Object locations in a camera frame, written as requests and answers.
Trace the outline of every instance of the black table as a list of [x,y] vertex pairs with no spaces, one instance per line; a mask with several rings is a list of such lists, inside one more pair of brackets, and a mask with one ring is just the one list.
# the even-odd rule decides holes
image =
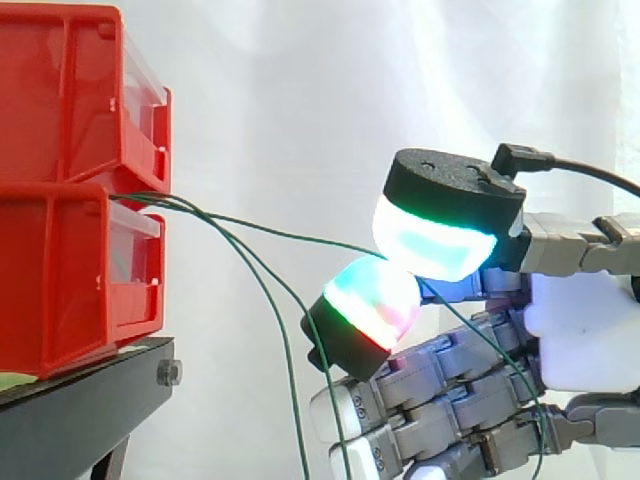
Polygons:
[[129,434],[166,402],[181,365],[172,338],[52,380],[0,393],[0,478],[120,478]]

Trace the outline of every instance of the white fingertip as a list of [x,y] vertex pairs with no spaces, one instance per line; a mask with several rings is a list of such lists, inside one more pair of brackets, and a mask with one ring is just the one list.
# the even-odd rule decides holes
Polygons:
[[[366,438],[359,438],[347,444],[347,456],[353,480],[379,480],[380,474],[376,467],[376,460],[371,452],[371,445]],[[334,480],[346,480],[342,449],[334,446],[329,452],[331,470]]]
[[[362,434],[362,427],[358,419],[358,412],[353,405],[349,389],[344,385],[336,385],[333,388],[338,404],[338,414],[342,423],[345,440],[351,440]],[[331,404],[329,389],[324,388],[312,399],[309,406],[311,420],[316,429],[316,434],[322,442],[335,443],[338,441],[338,428]]]
[[429,465],[417,468],[409,480],[447,480],[447,475],[440,467]]

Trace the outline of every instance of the red plastic drawer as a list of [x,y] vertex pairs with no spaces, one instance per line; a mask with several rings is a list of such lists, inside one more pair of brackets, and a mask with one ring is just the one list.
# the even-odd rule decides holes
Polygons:
[[0,182],[170,187],[169,91],[109,6],[0,2]]
[[0,371],[46,378],[162,328],[163,220],[92,184],[0,185]]

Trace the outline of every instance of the blue light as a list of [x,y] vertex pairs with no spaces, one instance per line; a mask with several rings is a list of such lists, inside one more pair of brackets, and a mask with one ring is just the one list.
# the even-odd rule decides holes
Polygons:
[[421,303],[415,277],[373,256],[360,258],[324,289],[325,299],[354,327],[391,350],[411,327]]
[[401,268],[448,282],[476,271],[497,243],[494,235],[416,217],[384,195],[373,217],[373,237],[380,252]]

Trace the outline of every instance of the black cable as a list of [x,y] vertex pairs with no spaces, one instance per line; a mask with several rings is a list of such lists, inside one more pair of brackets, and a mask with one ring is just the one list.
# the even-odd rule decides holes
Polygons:
[[603,182],[607,182],[615,187],[621,188],[640,198],[640,185],[627,180],[613,172],[593,167],[587,163],[574,162],[573,160],[565,160],[564,158],[556,158],[553,162],[554,170],[567,170],[570,172],[581,173],[589,177],[597,178]]

